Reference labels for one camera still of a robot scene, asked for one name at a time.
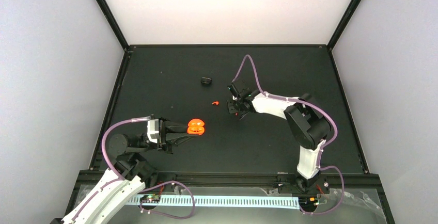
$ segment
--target white wall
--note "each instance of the white wall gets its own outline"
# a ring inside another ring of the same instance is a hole
[[[437,0],[362,0],[334,49],[396,223],[436,223]]]
[[[0,223],[63,217],[122,58],[95,0],[0,0]]]
[[[129,44],[327,44],[350,0],[106,0]]]

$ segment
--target black table surface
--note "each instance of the black table surface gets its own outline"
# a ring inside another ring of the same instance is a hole
[[[324,149],[321,166],[363,173],[352,123],[324,46],[137,46],[112,123],[150,114],[180,123],[193,118],[205,122],[205,133],[174,147],[174,154],[144,154],[159,171],[295,172],[300,146],[284,119],[250,113],[239,121],[228,113],[226,100],[231,94],[227,85],[246,54],[254,59],[265,91],[289,97],[310,93],[335,120],[339,135]],[[212,78],[212,84],[202,86],[202,77]],[[255,89],[249,61],[240,78]],[[145,128],[145,123],[133,123],[112,133],[139,134]]]

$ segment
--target orange object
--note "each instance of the orange object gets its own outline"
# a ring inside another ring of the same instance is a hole
[[[205,129],[202,126],[192,126],[192,127],[187,128],[188,134],[202,135],[204,132],[205,132]]]
[[[187,133],[194,135],[202,135],[205,132],[204,125],[205,123],[201,119],[198,118],[192,119],[188,124],[189,127],[187,128]]]
[[[188,124],[189,127],[204,126],[204,125],[205,125],[204,121],[202,121],[201,119],[198,119],[198,118],[190,120],[190,122]]]

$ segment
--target orange toy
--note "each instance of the orange toy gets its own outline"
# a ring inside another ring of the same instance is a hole
[[[194,135],[202,135],[205,132],[204,125],[205,123],[201,119],[198,118],[192,119],[188,124],[189,127],[187,128],[187,133]]]

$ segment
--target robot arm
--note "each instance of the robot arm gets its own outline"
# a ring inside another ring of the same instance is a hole
[[[126,201],[157,182],[155,168],[140,153],[154,149],[171,153],[172,146],[204,132],[204,128],[198,125],[199,121],[194,119],[185,125],[151,117],[143,134],[113,135],[107,142],[107,153],[124,178],[107,169],[99,183],[72,212],[61,222],[53,220],[52,223],[107,223]]]
[[[295,140],[300,144],[298,173],[305,180],[311,180],[317,175],[321,146],[325,144],[331,126],[319,112],[293,101],[299,99],[316,104],[311,95],[305,94],[286,100],[274,99],[269,97],[268,92],[251,91],[239,79],[231,83],[228,89],[233,95],[233,99],[228,101],[229,112],[240,119],[249,112],[266,113],[286,119]]]

